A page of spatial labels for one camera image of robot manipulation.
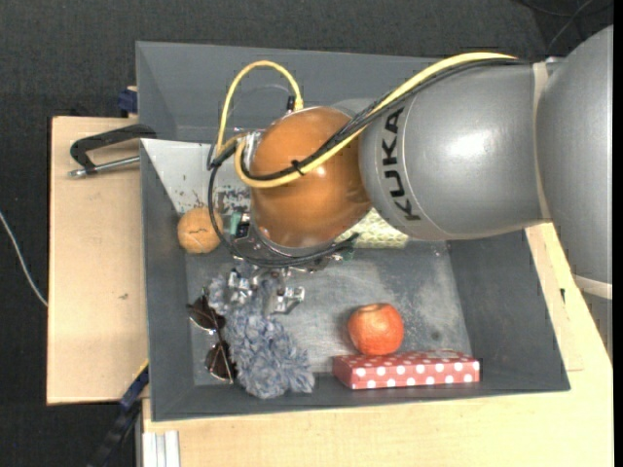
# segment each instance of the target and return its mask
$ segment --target tan ball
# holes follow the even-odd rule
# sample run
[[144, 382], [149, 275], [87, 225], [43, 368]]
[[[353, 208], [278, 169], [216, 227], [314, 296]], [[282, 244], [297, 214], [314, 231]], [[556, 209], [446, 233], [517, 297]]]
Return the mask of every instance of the tan ball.
[[[215, 214], [216, 223], [223, 230], [223, 220]], [[196, 207], [185, 213], [177, 224], [179, 244], [191, 254], [206, 254], [218, 247], [220, 239], [210, 220], [207, 207]]]

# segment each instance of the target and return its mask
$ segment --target red polka dot box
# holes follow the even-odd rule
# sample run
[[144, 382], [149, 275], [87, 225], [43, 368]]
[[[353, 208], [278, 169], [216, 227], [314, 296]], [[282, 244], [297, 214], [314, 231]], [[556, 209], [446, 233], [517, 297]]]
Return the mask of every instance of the red polka dot box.
[[480, 380], [480, 362], [458, 351], [408, 351], [387, 356], [344, 355], [333, 375], [351, 389], [461, 384]]

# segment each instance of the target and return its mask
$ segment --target black clamp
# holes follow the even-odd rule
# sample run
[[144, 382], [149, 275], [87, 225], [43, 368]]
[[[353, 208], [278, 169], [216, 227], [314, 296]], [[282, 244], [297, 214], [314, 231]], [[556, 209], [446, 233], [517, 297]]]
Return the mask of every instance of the black clamp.
[[95, 164], [87, 155], [87, 151], [126, 142], [133, 138], [156, 138], [156, 132], [146, 125], [132, 125], [76, 140], [72, 144], [69, 154], [82, 168], [70, 171], [69, 176], [93, 175], [105, 169], [112, 169], [132, 162], [138, 162], [139, 157], [135, 156], [133, 158], [106, 162], [104, 164]]

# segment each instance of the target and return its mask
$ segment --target gray knitted cloth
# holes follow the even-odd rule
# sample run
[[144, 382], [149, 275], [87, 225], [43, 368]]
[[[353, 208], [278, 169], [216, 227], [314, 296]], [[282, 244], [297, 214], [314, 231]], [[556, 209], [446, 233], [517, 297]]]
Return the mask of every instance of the gray knitted cloth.
[[275, 286], [274, 279], [263, 280], [244, 304], [230, 301], [222, 275], [212, 279], [209, 286], [209, 305], [226, 319], [223, 337], [236, 364], [238, 382], [249, 394], [262, 399], [288, 390], [311, 393], [314, 383], [307, 352], [297, 346], [278, 320], [262, 313], [264, 301]]

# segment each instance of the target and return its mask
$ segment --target floor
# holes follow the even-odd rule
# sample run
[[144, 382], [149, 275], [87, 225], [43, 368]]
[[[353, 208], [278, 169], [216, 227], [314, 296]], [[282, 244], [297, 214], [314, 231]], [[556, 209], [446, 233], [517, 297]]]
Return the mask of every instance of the floor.
[[[531, 1], [572, 14], [589, 0]], [[135, 40], [428, 56], [487, 48], [537, 60], [612, 23], [606, 3], [569, 24], [511, 0], [0, 0], [0, 210], [45, 293], [49, 118], [120, 116]], [[85, 465], [116, 406], [45, 406], [46, 310], [4, 230], [0, 251], [0, 466]], [[590, 305], [611, 355], [611, 304]], [[132, 457], [127, 444], [113, 465]]]

